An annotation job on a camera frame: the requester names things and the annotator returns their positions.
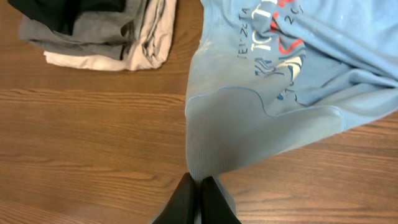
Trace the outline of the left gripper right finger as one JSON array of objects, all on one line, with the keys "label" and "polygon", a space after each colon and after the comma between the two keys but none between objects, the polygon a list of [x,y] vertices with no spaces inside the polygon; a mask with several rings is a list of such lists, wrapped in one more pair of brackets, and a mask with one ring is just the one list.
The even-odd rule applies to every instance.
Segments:
[{"label": "left gripper right finger", "polygon": [[200,206],[202,224],[241,224],[213,177],[201,183]]}]

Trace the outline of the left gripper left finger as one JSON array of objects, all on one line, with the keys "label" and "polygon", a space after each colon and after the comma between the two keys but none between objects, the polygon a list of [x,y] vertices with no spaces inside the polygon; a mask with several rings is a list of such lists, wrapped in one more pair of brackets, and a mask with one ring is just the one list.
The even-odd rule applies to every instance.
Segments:
[{"label": "left gripper left finger", "polygon": [[194,224],[196,183],[185,173],[160,215],[152,224]]}]

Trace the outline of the light blue printed t-shirt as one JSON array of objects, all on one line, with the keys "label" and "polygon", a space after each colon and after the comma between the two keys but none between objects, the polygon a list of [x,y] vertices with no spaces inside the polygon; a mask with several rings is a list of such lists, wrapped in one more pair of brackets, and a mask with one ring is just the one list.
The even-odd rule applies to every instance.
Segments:
[{"label": "light blue printed t-shirt", "polygon": [[203,180],[397,109],[397,1],[205,0],[186,156]]}]

